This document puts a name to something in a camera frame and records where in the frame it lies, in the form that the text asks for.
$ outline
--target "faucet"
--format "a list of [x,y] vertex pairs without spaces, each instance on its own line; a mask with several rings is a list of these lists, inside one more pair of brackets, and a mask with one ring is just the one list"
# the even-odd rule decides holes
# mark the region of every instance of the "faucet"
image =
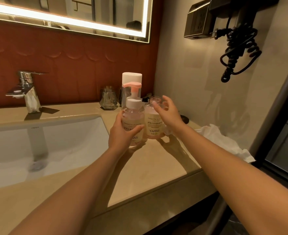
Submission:
[[24,97],[26,108],[29,114],[41,112],[41,105],[35,87],[33,85],[32,74],[42,75],[44,73],[18,71],[20,83],[11,89],[6,96],[13,98]]

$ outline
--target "mirror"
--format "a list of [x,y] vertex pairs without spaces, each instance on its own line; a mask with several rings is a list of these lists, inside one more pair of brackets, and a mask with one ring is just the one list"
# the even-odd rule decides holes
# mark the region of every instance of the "mirror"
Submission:
[[0,20],[149,43],[153,0],[0,0]]

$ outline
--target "white bottle cap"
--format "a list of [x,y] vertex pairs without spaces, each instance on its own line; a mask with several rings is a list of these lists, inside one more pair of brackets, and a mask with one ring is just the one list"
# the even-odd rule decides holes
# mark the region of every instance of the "white bottle cap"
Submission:
[[140,109],[142,108],[142,100],[141,99],[133,99],[131,96],[126,98],[126,107],[129,109]]
[[142,76],[140,73],[123,73],[122,85],[132,81],[142,83]]

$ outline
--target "white sink basin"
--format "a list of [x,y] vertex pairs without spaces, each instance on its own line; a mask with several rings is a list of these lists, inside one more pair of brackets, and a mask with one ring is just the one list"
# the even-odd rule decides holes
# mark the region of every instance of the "white sink basin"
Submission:
[[98,116],[0,127],[0,187],[90,165],[108,137]]

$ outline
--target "faucet handle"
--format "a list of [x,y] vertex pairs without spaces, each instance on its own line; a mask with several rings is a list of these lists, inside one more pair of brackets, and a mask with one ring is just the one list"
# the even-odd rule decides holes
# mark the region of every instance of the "faucet handle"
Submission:
[[46,73],[37,73],[37,72],[28,72],[28,71],[18,71],[17,74],[19,75],[19,77],[20,77],[21,79],[28,79],[28,78],[32,78],[32,74],[42,75],[42,74],[46,74]]

